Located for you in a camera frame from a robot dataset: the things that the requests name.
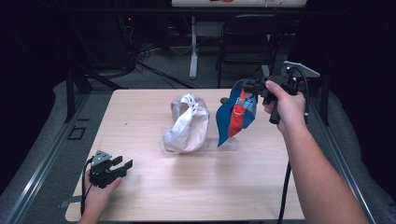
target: wooden table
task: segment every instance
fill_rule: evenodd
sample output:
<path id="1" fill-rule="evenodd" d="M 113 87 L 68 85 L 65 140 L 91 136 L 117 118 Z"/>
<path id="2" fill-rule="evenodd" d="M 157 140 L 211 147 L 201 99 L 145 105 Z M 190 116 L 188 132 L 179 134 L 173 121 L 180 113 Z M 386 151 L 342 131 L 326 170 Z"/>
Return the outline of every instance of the wooden table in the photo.
<path id="1" fill-rule="evenodd" d="M 179 95 L 201 96 L 211 113 L 208 138 L 219 136 L 216 111 L 230 90 L 114 91 L 89 158 L 101 149 L 134 166 L 113 193 L 102 220 L 221 221 L 277 219 L 288 155 L 283 138 L 262 106 L 256 120 L 235 136 L 237 150 L 190 154 L 163 150 L 163 128 L 173 126 L 170 103 Z M 78 182 L 74 195 L 81 195 Z M 66 219 L 80 218 L 71 203 Z M 285 219 L 304 219 L 294 180 Z"/>

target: chair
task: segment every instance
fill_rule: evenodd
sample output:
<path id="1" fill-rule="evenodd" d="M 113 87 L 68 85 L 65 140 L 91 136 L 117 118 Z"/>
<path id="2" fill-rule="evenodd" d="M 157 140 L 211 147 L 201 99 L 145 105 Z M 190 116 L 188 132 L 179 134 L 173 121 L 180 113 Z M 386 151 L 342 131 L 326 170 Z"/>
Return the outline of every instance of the chair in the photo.
<path id="1" fill-rule="evenodd" d="M 216 64 L 218 88 L 223 63 L 269 65 L 271 75 L 288 23 L 284 17 L 266 14 L 241 14 L 228 19 L 222 26 Z"/>

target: black cable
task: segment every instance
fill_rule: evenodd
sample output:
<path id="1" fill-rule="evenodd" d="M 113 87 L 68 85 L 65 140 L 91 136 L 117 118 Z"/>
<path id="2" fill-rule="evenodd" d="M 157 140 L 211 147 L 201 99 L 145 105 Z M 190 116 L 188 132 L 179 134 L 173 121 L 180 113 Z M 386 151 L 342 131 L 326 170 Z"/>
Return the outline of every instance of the black cable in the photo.
<path id="1" fill-rule="evenodd" d="M 303 77 L 304 84 L 305 84 L 305 112 L 304 112 L 304 119 L 305 123 L 308 122 L 308 115 L 309 115 L 309 89 L 308 89 L 308 81 L 306 79 L 305 73 L 298 67 L 292 67 L 296 69 L 300 75 Z M 288 194 L 288 186 L 290 180 L 290 173 L 291 173 L 291 166 L 290 161 L 288 162 L 288 168 L 286 169 L 285 174 L 285 182 L 283 184 L 283 191 L 282 191 L 282 201 L 280 205 L 279 217 L 277 219 L 277 224 L 281 224 L 283 222 L 283 215 L 285 213 L 285 205 L 286 205 L 286 196 Z"/>
<path id="2" fill-rule="evenodd" d="M 87 198 L 88 193 L 90 192 L 90 189 L 91 189 L 92 186 L 93 186 L 93 183 L 95 183 L 95 181 L 97 180 L 97 177 L 98 177 L 98 176 L 96 176 L 95 179 L 91 182 L 90 187 L 89 187 L 88 190 L 87 190 L 87 193 L 85 193 L 85 198 Z"/>
<path id="3" fill-rule="evenodd" d="M 171 77 L 171 76 L 169 76 L 169 75 L 166 75 L 164 72 L 161 72 L 161 71 L 159 71 L 159 70 L 157 70 L 157 69 L 155 69 L 155 68 L 152 68 L 152 67 L 150 67 L 150 66 L 148 66 L 148 65 L 146 65 L 146 64 L 144 64 L 144 63 L 141 63 L 141 62 L 137 62 L 137 63 L 138 63 L 140 66 L 142 66 L 142 68 L 147 69 L 148 71 L 150 71 L 150 72 L 156 74 L 157 76 L 166 77 L 166 78 L 168 78 L 168 79 L 170 79 L 170 80 L 172 80 L 172 81 L 175 81 L 176 83 L 178 83 L 178 84 L 180 84 L 180 85 L 182 85 L 182 86 L 184 86 L 184 87 L 187 87 L 187 88 L 189 88 L 189 89 L 200 89 L 199 86 L 197 86 L 197 85 L 195 85 L 195 84 L 193 84 L 193 83 L 186 82 L 186 81 L 180 80 L 180 79 L 178 79 L 178 78 L 175 78 L 175 77 Z"/>
<path id="4" fill-rule="evenodd" d="M 117 72 L 115 74 L 111 74 L 111 75 L 103 75 L 103 74 L 101 74 L 100 76 L 104 77 L 106 79 L 113 79 L 113 78 L 117 78 L 117 77 L 125 77 L 126 75 L 130 74 L 133 71 L 134 71 L 134 66 L 125 68 L 122 71 L 119 71 L 119 72 Z"/>
<path id="5" fill-rule="evenodd" d="M 281 224 L 283 221 L 283 214 L 285 213 L 285 205 L 286 205 L 286 196 L 288 194 L 290 173 L 291 173 L 291 166 L 289 161 L 288 168 L 286 169 L 286 174 L 285 174 L 285 182 L 283 183 L 282 202 L 280 205 L 279 217 L 277 218 L 277 224 Z"/>
<path id="6" fill-rule="evenodd" d="M 298 67 L 292 67 L 296 69 L 300 75 L 303 77 L 304 84 L 305 84 L 305 112 L 304 112 L 304 118 L 305 118 L 305 123 L 308 123 L 308 115 L 309 115 L 309 89 L 308 89 L 308 80 L 306 79 L 305 73 Z"/>
<path id="7" fill-rule="evenodd" d="M 173 89 L 175 89 L 176 87 L 174 85 L 172 85 L 172 83 L 170 83 L 168 80 L 166 80 L 164 77 L 159 76 L 164 82 L 168 83 L 169 86 L 171 86 Z"/>
<path id="8" fill-rule="evenodd" d="M 85 172 L 87 170 L 88 164 L 92 162 L 92 159 L 93 159 L 93 157 L 90 158 L 89 160 L 87 160 L 87 162 L 84 165 L 84 169 L 82 170 L 82 176 L 81 176 L 81 207 L 79 208 L 79 211 L 80 211 L 81 215 L 84 214 L 85 198 L 87 198 L 87 195 L 85 194 Z"/>

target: table leg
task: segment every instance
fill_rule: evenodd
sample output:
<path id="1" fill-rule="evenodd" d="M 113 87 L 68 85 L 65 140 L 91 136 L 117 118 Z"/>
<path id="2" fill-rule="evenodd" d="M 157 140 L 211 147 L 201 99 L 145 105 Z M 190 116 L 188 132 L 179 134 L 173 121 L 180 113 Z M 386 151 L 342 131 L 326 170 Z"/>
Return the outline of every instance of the table leg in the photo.
<path id="1" fill-rule="evenodd" d="M 198 53 L 197 53 L 197 34 L 196 34 L 196 21 L 195 17 L 191 20 L 191 65 L 190 65 L 190 79 L 197 78 L 198 67 Z"/>

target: wrist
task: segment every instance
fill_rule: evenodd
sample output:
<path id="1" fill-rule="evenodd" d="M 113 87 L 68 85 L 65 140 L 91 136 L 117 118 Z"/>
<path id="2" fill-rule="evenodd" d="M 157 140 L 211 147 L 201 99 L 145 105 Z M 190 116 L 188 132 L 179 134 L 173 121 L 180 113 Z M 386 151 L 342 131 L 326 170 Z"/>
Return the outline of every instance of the wrist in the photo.
<path id="1" fill-rule="evenodd" d="M 284 123 L 284 129 L 283 129 L 283 136 L 284 137 L 292 137 L 293 135 L 307 131 L 308 128 L 306 127 L 305 120 L 304 119 L 296 119 L 290 122 Z"/>
<path id="2" fill-rule="evenodd" d="M 96 215 L 95 213 L 90 213 L 85 211 L 82 215 L 81 219 L 79 220 L 78 224 L 92 224 L 98 223 L 100 216 Z"/>

